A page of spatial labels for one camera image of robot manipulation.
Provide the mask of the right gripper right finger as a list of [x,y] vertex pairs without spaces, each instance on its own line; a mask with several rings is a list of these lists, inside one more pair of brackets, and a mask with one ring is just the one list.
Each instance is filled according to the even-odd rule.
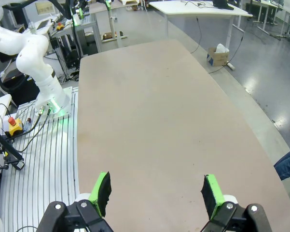
[[213,174],[204,176],[201,190],[209,221],[203,232],[271,232],[264,208],[258,203],[241,207],[233,195],[224,195]]

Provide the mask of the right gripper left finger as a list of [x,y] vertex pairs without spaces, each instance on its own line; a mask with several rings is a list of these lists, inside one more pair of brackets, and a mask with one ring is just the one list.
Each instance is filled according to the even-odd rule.
[[101,172],[89,197],[71,205],[51,202],[37,227],[38,232],[111,232],[113,229],[104,219],[111,194],[109,172]]

